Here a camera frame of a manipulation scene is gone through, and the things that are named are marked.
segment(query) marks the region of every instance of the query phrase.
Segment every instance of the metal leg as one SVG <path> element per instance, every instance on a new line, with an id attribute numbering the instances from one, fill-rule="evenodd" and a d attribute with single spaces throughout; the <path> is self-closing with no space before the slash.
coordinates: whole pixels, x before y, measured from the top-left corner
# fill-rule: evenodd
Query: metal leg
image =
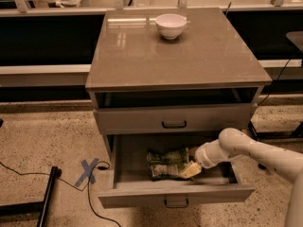
<path id="1" fill-rule="evenodd" d="M 303 136 L 303 122 L 292 132 L 291 136 L 299 137 Z"/>
<path id="2" fill-rule="evenodd" d="M 55 180 L 56 178 L 60 177 L 60 175 L 61 175 L 61 170 L 58 169 L 56 166 L 53 166 L 50 171 L 50 176 L 45 191 L 45 198 L 43 201 L 0 206 L 0 216 L 20 215 L 26 213 L 40 212 L 37 226 L 39 227 L 45 226 L 45 220 L 47 216 L 48 207 L 50 204 L 52 191 L 55 185 Z"/>
<path id="3" fill-rule="evenodd" d="M 46 220 L 46 216 L 47 216 L 48 207 L 50 204 L 50 199 L 52 196 L 52 191 L 53 191 L 53 188 L 55 185 L 55 180 L 57 177 L 60 177 L 61 173 L 62 173 L 61 170 L 58 169 L 56 166 L 53 166 L 51 168 L 50 176 L 48 179 L 48 184 L 47 184 L 46 191 L 45 191 L 45 198 L 43 201 L 44 205 L 43 205 L 43 209 L 39 215 L 37 227 L 45 226 L 45 220 Z"/>
<path id="4" fill-rule="evenodd" d="M 258 133 L 256 131 L 256 128 L 254 127 L 254 125 L 251 121 L 248 124 L 248 129 L 252 133 L 254 140 L 261 142 L 261 140 L 258 138 Z M 262 164 L 258 164 L 258 168 L 265 170 L 266 166 L 264 166 Z"/>

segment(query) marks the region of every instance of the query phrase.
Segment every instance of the open drawer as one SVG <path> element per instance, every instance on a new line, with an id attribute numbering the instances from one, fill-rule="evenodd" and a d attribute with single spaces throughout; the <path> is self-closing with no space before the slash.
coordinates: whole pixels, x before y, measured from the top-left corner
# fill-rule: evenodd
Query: open drawer
<path id="1" fill-rule="evenodd" d="M 200 146 L 207 139 L 199 133 L 115 135 L 109 189 L 98 192 L 104 208 L 165 204 L 180 208 L 189 204 L 245 201 L 254 188 L 243 186 L 230 163 L 205 170 L 191 180 L 153 181 L 147 150 L 167 152 Z"/>

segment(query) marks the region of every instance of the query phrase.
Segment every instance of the drawer handle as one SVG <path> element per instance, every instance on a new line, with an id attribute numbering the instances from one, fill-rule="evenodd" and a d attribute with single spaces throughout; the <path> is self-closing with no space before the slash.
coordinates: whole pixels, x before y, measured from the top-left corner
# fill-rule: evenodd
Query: drawer handle
<path id="1" fill-rule="evenodd" d="M 167 208 L 187 208 L 189 205 L 189 202 L 188 202 L 188 198 L 187 198 L 187 203 L 185 205 L 168 205 L 167 200 L 164 200 L 164 205 Z"/>
<path id="2" fill-rule="evenodd" d="M 187 126 L 187 121 L 184 120 L 183 122 L 179 122 L 179 123 L 176 123 L 176 122 L 164 122 L 162 121 L 162 127 L 164 129 L 182 129 L 182 128 L 185 128 Z"/>

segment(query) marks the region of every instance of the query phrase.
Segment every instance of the white bowl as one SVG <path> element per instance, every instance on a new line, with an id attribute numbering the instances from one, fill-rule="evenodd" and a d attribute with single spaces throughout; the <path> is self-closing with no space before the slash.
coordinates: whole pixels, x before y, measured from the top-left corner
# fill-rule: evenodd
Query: white bowl
<path id="1" fill-rule="evenodd" d="M 168 40 L 177 38 L 187 24 L 187 19 L 178 14 L 163 14 L 155 19 L 159 33 Z"/>

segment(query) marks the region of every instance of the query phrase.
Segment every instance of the floor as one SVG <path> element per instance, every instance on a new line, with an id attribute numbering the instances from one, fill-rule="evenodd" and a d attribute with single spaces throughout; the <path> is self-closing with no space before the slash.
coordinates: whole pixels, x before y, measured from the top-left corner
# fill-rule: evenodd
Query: floor
<path id="1" fill-rule="evenodd" d="M 96 158 L 107 159 L 102 139 L 92 114 L 90 101 L 1 103 L 0 162 L 20 173 L 49 173 L 52 166 L 62 170 L 61 179 L 75 185 L 84 169 Z M 303 96 L 270 96 L 258 107 L 252 121 L 258 131 L 291 131 L 303 121 Z M 303 152 L 302 140 L 268 142 Z M 234 162 L 242 183 L 255 192 L 239 203 L 189 205 L 185 209 L 165 206 L 103 209 L 98 191 L 104 187 L 103 171 L 94 171 L 96 183 L 90 184 L 95 211 L 121 226 L 283 226 L 292 186 L 272 171 L 260 170 L 247 157 Z M 48 177 L 19 176 L 0 166 L 0 204 L 41 201 Z M 79 184 L 83 189 L 87 179 Z M 0 226 L 35 226 L 37 215 L 1 217 Z M 117 226 L 98 218 L 90 209 L 87 189 L 77 191 L 56 181 L 46 226 Z"/>

